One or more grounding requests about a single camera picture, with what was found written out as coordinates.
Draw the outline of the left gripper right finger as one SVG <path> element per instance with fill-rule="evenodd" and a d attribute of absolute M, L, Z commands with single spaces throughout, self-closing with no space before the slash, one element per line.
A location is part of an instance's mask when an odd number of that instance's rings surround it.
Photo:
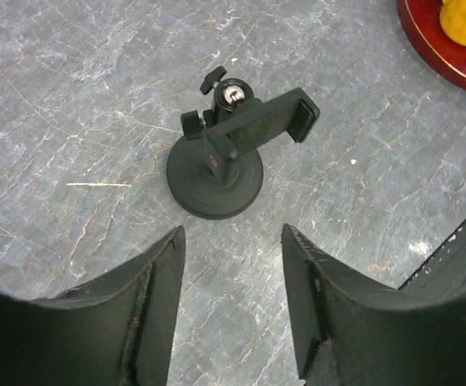
<path fill-rule="evenodd" d="M 400 385 L 398 292 L 284 224 L 282 262 L 298 377 L 306 385 Z"/>

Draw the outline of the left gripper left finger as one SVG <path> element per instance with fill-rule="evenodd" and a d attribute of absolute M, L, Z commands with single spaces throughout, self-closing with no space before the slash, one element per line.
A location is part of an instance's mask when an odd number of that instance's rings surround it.
<path fill-rule="evenodd" d="M 145 252 L 56 296 L 74 316 L 82 385 L 165 385 L 186 256 L 178 226 Z"/>

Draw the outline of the black phone stand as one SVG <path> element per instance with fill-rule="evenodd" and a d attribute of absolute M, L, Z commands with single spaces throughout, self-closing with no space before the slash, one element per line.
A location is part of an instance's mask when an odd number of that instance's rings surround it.
<path fill-rule="evenodd" d="M 247 209 L 264 178 L 258 148 L 281 133 L 301 143 L 320 117 L 319 107 L 301 88 L 262 101 L 244 80 L 225 74 L 219 66 L 206 75 L 200 91 L 212 94 L 212 105 L 181 115 L 183 135 L 167 158 L 173 198 L 206 220 L 228 219 Z"/>

